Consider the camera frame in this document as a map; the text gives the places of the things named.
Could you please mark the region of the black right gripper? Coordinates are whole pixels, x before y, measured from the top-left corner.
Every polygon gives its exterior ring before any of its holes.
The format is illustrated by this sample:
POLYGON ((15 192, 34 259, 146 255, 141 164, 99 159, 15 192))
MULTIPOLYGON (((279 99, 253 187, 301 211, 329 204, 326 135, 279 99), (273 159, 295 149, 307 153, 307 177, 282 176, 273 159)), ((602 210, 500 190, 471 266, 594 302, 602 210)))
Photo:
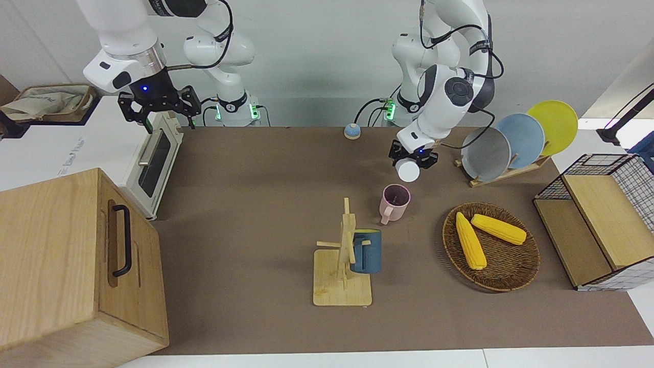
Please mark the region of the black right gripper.
POLYGON ((173 111, 187 117, 189 127, 196 129, 195 117, 201 114, 201 102, 192 86, 177 90, 168 70, 164 69, 129 85, 129 91, 119 93, 119 107, 127 121, 142 121, 149 134, 153 126, 151 112, 173 111))

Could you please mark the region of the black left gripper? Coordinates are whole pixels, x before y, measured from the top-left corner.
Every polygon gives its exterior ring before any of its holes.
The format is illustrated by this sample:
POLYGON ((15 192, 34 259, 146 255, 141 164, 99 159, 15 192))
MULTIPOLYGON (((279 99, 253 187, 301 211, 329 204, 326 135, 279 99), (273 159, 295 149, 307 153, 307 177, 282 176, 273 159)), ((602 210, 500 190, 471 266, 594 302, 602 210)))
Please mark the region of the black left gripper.
POLYGON ((388 157, 392 159, 393 165, 404 158, 422 160, 422 169, 429 169, 437 163, 439 154, 434 153, 432 148, 426 148, 423 145, 410 152, 398 139, 394 139, 388 157))

